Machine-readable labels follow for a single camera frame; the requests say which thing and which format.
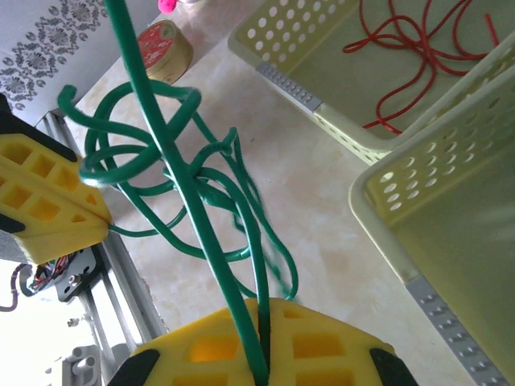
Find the black floral pattern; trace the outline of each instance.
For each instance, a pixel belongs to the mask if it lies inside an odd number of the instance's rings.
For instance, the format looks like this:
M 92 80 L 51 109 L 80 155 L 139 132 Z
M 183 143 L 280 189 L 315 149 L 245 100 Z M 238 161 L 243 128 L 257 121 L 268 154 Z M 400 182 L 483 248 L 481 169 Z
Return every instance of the black floral pattern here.
M 21 101 L 32 101 L 37 95 L 35 86 L 45 87 L 44 78 L 52 78 L 58 65 L 66 64 L 66 55 L 79 49 L 78 40 L 85 41 L 84 31 L 95 31 L 101 18 L 107 18 L 102 0 L 59 0 L 60 7 L 50 6 L 50 17 L 41 17 L 34 31 L 25 34 L 27 40 L 13 48 L 13 55 L 2 58 L 0 92 L 9 106 L 25 109 Z

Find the black cable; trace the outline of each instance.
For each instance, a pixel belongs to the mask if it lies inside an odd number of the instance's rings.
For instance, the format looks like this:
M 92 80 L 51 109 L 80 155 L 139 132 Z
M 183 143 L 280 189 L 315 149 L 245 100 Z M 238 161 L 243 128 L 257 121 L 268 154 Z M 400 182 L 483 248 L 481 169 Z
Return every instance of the black cable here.
M 18 278 L 19 271 L 21 271 L 27 265 L 28 264 L 23 263 L 18 265 L 14 269 L 13 274 L 10 275 L 10 291 L 13 294 L 13 302 L 8 307 L 0 306 L 0 312 L 11 312 L 16 310 L 16 307 L 18 306 L 18 291 L 16 290 L 16 279 Z

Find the green cable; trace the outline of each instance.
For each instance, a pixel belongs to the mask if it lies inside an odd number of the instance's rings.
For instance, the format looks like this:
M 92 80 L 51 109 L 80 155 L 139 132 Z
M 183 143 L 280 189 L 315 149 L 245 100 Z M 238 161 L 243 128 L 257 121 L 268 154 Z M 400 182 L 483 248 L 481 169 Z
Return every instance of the green cable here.
M 209 263 L 233 316 L 255 383 L 258 386 L 267 385 L 270 368 L 270 299 L 266 267 L 278 280 L 284 297 L 293 300 L 299 287 L 293 258 L 266 219 L 258 189 L 243 163 L 236 129 L 231 128 L 225 139 L 218 141 L 196 112 L 201 99 L 198 90 L 176 88 L 161 82 L 150 81 L 146 77 L 142 58 L 139 55 L 126 4 L 118 0 L 106 0 L 105 4 L 130 82 L 108 93 L 93 117 L 88 117 L 75 109 L 72 100 L 76 90 L 72 86 L 65 86 L 60 93 L 58 101 L 62 110 L 75 122 L 89 128 L 84 144 L 86 157 L 79 171 L 80 178 L 91 186 L 112 186 L 118 189 L 153 227 L 146 231 L 129 231 L 111 224 L 109 229 L 112 231 L 132 237 L 160 234 L 180 252 L 205 259 Z M 149 133 L 127 124 L 109 121 L 114 106 L 132 92 L 141 105 L 150 129 Z M 163 119 L 154 94 L 175 98 L 181 103 L 177 113 L 168 123 Z M 197 124 L 209 143 L 188 165 L 181 158 L 175 139 L 190 120 Z M 142 142 L 144 146 L 111 146 L 108 139 L 109 133 L 133 138 Z M 136 154 L 136 156 L 126 164 L 118 166 L 113 157 L 120 154 Z M 237 184 L 218 170 L 204 166 L 206 160 L 214 154 L 221 154 L 229 164 Z M 163 174 L 168 177 L 168 180 L 165 183 L 153 187 L 133 187 L 127 182 L 159 160 L 166 165 Z M 161 195 L 168 191 L 178 191 L 184 206 L 172 221 L 165 224 L 146 205 L 142 197 Z M 224 252 L 216 238 L 204 204 L 232 213 L 233 225 L 236 230 L 245 234 L 248 245 L 235 251 Z M 186 214 L 190 216 L 201 248 L 183 242 L 172 231 Z M 277 250 L 276 255 L 280 254 L 285 259 L 290 271 L 290 286 L 282 279 L 281 269 L 264 253 L 259 224 L 270 244 Z M 230 262 L 249 257 L 253 264 L 256 293 L 242 285 L 229 268 Z M 259 338 L 241 293 L 257 298 Z

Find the tangled green cord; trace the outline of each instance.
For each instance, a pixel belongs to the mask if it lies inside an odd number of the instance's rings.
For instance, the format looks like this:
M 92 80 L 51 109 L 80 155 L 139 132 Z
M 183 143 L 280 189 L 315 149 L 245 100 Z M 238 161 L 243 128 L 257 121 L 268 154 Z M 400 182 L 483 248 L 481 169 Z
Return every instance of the tangled green cord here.
M 80 166 L 79 176 L 88 185 L 112 186 L 121 191 L 153 227 L 146 231 L 129 231 L 110 225 L 111 230 L 131 237 L 160 234 L 180 252 L 205 259 L 209 263 L 233 316 L 255 383 L 265 386 L 268 384 L 270 369 L 270 297 L 266 267 L 279 282 L 284 297 L 292 300 L 299 287 L 295 263 L 266 219 L 258 189 L 243 163 L 236 129 L 231 128 L 224 140 L 218 141 L 196 112 L 201 99 L 197 89 L 176 88 L 149 80 L 139 55 L 136 35 L 126 4 L 119 0 L 105 0 L 105 4 L 130 82 L 112 90 L 99 104 L 93 117 L 84 115 L 73 106 L 72 100 L 76 94 L 74 87 L 65 86 L 60 93 L 58 102 L 62 110 L 72 120 L 89 128 L 84 145 L 86 157 Z M 138 98 L 150 128 L 149 133 L 130 125 L 109 121 L 114 106 L 131 92 Z M 175 98 L 181 103 L 177 113 L 168 123 L 164 121 L 159 110 L 155 94 Z M 196 123 L 209 143 L 190 164 L 187 164 L 180 156 L 175 140 L 190 120 Z M 109 133 L 127 136 L 145 145 L 111 146 Z M 136 156 L 126 164 L 118 166 L 113 157 L 121 154 Z M 206 160 L 214 154 L 223 156 L 234 173 L 237 184 L 218 170 L 204 166 Z M 166 165 L 163 170 L 167 176 L 166 182 L 153 187 L 134 187 L 127 182 L 158 160 L 164 161 Z M 183 207 L 173 220 L 165 224 L 152 212 L 142 197 L 161 195 L 168 191 L 179 192 Z M 204 209 L 204 203 L 229 211 L 233 215 L 235 229 L 245 234 L 248 245 L 224 252 Z M 190 216 L 201 248 L 185 243 L 172 231 L 186 214 Z M 281 269 L 263 251 L 260 225 L 270 243 L 286 261 L 291 277 L 290 286 L 282 279 Z M 249 257 L 254 269 L 256 293 L 239 282 L 229 268 L 230 262 L 242 261 Z M 259 338 L 241 294 L 257 298 Z

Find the black rubber corner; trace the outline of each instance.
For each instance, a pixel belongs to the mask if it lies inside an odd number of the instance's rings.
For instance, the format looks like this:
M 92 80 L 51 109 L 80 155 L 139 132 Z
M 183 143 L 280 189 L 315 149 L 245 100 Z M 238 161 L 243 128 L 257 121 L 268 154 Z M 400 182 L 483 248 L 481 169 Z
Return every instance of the black rubber corner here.
M 131 356 L 118 369 L 107 386 L 144 386 L 159 359 L 159 351 L 149 349 Z
M 418 386 L 408 367 L 397 356 L 381 348 L 370 350 L 383 386 Z
M 0 92 L 0 111 L 6 111 L 10 113 L 9 102 L 5 95 Z
M 0 213 L 0 230 L 7 233 L 18 233 L 25 230 L 25 224 Z
M 77 156 L 73 150 L 61 143 L 58 143 L 58 141 L 48 137 L 46 134 L 41 133 L 39 130 L 12 115 L 8 111 L 2 111 L 2 109 L 0 109 L 0 135 L 17 133 L 33 139 L 54 153 L 66 158 L 68 161 L 76 162 L 77 160 Z

